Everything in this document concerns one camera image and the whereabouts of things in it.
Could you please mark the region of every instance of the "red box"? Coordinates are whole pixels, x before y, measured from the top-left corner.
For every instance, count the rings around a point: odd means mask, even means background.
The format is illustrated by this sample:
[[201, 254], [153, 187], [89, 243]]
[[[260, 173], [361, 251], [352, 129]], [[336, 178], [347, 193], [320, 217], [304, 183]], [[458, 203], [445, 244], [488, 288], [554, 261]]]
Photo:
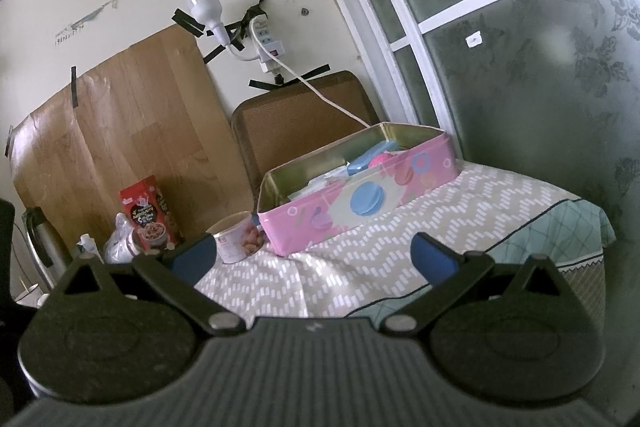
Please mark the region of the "red box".
[[173, 250], [183, 241], [154, 176], [121, 190], [120, 199], [145, 250]]

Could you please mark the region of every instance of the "light bulb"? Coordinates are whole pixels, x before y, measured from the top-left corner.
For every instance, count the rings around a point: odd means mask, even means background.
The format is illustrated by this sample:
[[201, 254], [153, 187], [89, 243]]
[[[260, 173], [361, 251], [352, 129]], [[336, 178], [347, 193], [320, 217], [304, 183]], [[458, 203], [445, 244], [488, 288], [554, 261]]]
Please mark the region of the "light bulb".
[[229, 34], [220, 20], [222, 17], [220, 0], [187, 0], [187, 6], [191, 16], [211, 30], [220, 44], [223, 46], [230, 44]]

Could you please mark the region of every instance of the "brown panel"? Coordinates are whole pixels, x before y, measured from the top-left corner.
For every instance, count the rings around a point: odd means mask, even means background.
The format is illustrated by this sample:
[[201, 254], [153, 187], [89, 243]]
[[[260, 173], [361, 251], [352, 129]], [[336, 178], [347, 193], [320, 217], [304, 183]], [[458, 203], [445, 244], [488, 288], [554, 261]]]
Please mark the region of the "brown panel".
[[14, 184], [67, 245], [102, 245], [118, 192], [154, 174], [184, 235], [253, 208], [238, 146], [194, 38], [171, 26], [66, 86], [14, 131]]
[[[311, 84], [367, 123], [379, 123], [367, 94], [350, 71], [327, 74]], [[271, 169], [362, 130], [361, 124], [327, 105], [302, 83], [242, 102], [231, 117], [231, 126], [255, 201], [262, 178]]]

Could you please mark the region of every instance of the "white sticker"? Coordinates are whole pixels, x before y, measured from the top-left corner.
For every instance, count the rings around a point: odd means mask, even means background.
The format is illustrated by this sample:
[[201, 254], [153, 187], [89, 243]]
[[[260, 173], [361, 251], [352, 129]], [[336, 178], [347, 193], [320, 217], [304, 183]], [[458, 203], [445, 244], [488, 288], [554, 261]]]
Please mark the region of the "white sticker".
[[475, 48], [478, 44], [482, 44], [482, 35], [480, 32], [475, 32], [473, 35], [469, 35], [465, 41], [467, 46]]

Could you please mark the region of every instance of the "wood grain sheet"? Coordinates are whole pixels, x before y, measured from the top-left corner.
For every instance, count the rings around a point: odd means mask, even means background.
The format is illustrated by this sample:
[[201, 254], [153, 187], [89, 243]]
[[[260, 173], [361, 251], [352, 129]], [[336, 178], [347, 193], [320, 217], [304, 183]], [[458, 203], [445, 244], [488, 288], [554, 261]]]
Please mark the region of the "wood grain sheet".
[[15, 130], [12, 176], [25, 206], [41, 206], [69, 246], [102, 245], [121, 188], [154, 174], [189, 238], [252, 210], [238, 146], [195, 44], [171, 26], [111, 57]]

